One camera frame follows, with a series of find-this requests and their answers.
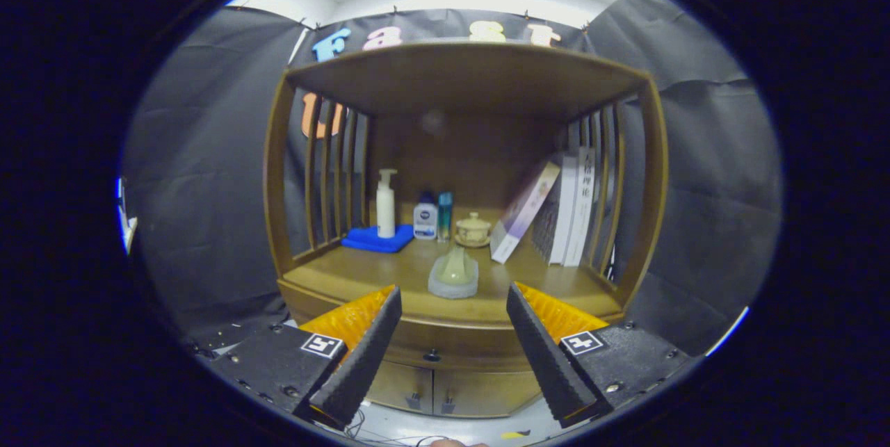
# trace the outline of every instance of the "blue letter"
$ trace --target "blue letter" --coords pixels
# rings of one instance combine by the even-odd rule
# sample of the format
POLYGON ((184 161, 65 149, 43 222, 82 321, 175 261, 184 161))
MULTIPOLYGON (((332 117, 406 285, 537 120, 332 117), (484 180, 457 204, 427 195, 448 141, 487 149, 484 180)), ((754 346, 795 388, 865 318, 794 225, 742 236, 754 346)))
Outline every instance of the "blue letter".
POLYGON ((352 32, 353 30, 350 29, 341 29, 312 46, 312 51, 315 51, 315 57, 318 59, 318 62, 321 63, 321 61, 336 58, 337 52, 343 52, 343 49, 346 48, 346 41, 343 41, 343 39, 347 38, 352 32))

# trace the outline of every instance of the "shelf top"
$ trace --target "shelf top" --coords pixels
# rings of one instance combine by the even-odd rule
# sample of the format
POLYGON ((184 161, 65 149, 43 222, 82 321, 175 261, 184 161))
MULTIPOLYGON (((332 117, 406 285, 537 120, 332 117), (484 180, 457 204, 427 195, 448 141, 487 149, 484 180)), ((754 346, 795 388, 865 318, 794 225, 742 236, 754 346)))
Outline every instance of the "shelf top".
POLYGON ((528 241, 520 242, 504 264, 490 259, 488 247, 468 248, 469 256, 479 262, 479 291, 472 298, 437 298, 427 289, 430 269, 450 247, 418 239, 396 254, 335 247, 285 273, 284 280, 337 302, 395 283, 401 289, 403 320, 451 327, 512 327, 506 295, 514 280, 601 318, 621 312, 601 282, 579 268, 548 266, 528 241))
POLYGON ((369 115, 523 115, 569 121, 648 74, 590 54, 509 42, 413 42, 287 70, 292 86, 369 115))

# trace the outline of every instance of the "small bottle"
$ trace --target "small bottle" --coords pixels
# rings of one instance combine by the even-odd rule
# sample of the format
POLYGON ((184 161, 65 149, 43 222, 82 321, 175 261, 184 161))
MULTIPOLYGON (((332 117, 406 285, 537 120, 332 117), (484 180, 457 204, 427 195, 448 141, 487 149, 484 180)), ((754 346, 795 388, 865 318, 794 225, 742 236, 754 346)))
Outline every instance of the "small bottle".
POLYGON ((451 204, 454 196, 450 191, 439 194, 439 242, 451 240, 451 204))
POLYGON ((420 203, 414 207, 414 237, 422 241, 436 238, 436 223, 439 210, 436 209, 432 193, 425 191, 420 194, 420 203))
POLYGON ((378 237, 395 237, 395 196, 389 185, 390 176, 396 174, 395 169, 380 169, 378 183, 378 237))

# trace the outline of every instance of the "wooden shelf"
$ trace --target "wooden shelf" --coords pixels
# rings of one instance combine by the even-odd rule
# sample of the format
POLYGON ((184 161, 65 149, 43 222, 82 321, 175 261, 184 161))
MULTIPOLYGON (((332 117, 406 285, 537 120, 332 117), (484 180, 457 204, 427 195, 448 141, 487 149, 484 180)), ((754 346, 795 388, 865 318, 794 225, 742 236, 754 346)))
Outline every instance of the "wooden shelf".
POLYGON ((591 270, 547 266, 524 241, 505 264, 490 259, 489 248, 467 250, 479 262, 479 291, 472 298, 444 299, 427 291, 432 263, 449 244, 414 239, 397 254, 378 254, 335 247, 309 263, 285 273, 286 282, 346 302, 395 283, 401 288, 403 320, 451 327, 512 327, 506 314, 510 282, 522 282, 597 316, 620 313, 604 285, 591 270))
MULTIPOLYGON (((608 142, 615 131, 608 122, 601 125, 600 137, 607 142, 594 140, 591 134, 582 143, 595 146, 599 153, 609 143, 623 146, 620 130, 617 142, 608 142)), ((623 164, 620 153, 616 156, 623 164)), ((605 156, 597 160, 605 168, 605 156)), ((298 323, 395 283, 401 288, 403 317, 389 343, 387 361, 448 371, 528 372, 531 368, 506 313, 509 285, 522 282, 610 323, 620 320, 645 275, 661 228, 668 180, 667 132, 655 83, 640 70, 528 44, 413 42, 287 70, 270 115, 264 165, 269 242, 282 295, 298 323), (302 219, 312 230, 327 223, 331 209, 336 215, 343 200, 347 209, 359 205, 362 209, 360 219, 340 219, 341 224, 318 242, 340 237, 357 222, 365 226, 375 222, 373 185, 379 168, 398 169, 394 188, 397 201, 403 203, 398 210, 401 222, 410 221, 406 219, 410 206, 405 205, 416 202, 421 190, 454 191, 455 205, 466 207, 455 207, 454 221, 468 210, 478 210, 483 219, 495 222, 525 174, 561 149, 570 129, 581 131, 587 123, 594 133, 595 115, 600 120, 607 115, 627 117, 619 103, 636 96, 645 131, 645 185, 639 228, 617 288, 594 271, 604 269, 601 262, 592 268, 592 264, 547 266, 528 242, 530 234, 506 264, 492 262, 487 247, 470 250, 480 264, 479 291, 458 300, 437 298, 426 288, 433 262, 449 244, 412 241, 398 254, 376 254, 340 247, 339 238, 328 244, 314 238, 308 253, 293 257, 286 215, 300 209, 286 209, 284 170, 290 115, 303 92, 316 93, 332 107, 347 107, 344 117, 349 121, 341 128, 352 129, 353 134, 344 136, 350 140, 347 166, 337 165, 343 139, 332 140, 330 129, 316 131, 320 123, 327 126, 333 121, 334 109, 321 112, 321 101, 316 101, 311 111, 303 111, 308 115, 301 121, 309 126, 305 152, 311 170, 305 173, 302 219), (354 134, 357 117, 365 126, 366 140, 360 144, 354 134), (362 147, 355 160, 364 168, 363 179, 353 184, 353 178, 346 177, 346 187, 330 193, 325 180, 330 178, 330 161, 336 161, 336 174, 352 174, 350 150, 356 146, 362 147), (321 174, 321 180, 316 181, 314 174, 321 174), (432 348, 442 356, 436 364, 423 359, 432 348)), ((604 168, 597 168, 597 174, 605 174, 604 168)), ((621 165, 617 173, 620 180, 621 165)), ((599 225, 604 195, 594 219, 599 225)), ((603 235, 611 241, 614 234, 613 226, 603 235)))
POLYGON ((568 121, 632 95, 648 76, 562 49, 415 42, 289 70, 291 85, 372 115, 506 115, 568 121))

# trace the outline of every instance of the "book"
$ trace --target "book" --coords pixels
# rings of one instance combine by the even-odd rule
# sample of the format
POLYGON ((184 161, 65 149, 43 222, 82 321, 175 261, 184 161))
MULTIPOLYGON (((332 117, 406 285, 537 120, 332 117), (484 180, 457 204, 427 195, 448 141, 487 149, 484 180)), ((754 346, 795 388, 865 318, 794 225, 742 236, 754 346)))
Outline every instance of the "book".
POLYGON ((560 166, 549 160, 538 164, 522 191, 495 223, 492 230, 492 260, 505 263, 519 244, 522 235, 535 219, 560 172, 560 166))
POLYGON ((532 222, 531 243, 548 264, 561 264, 572 230, 578 156, 559 152, 552 161, 560 165, 560 174, 532 222))
POLYGON ((566 245, 563 266, 578 266, 584 256, 584 245, 590 228, 590 212, 594 206, 594 149, 578 149, 578 184, 575 191, 575 209, 572 212, 572 230, 566 245))
POLYGON ((550 264, 565 262, 565 253, 569 248, 569 238, 572 235, 576 188, 578 188, 578 157, 563 154, 563 170, 560 171, 559 187, 553 190, 553 193, 557 193, 559 196, 559 209, 553 226, 550 264))

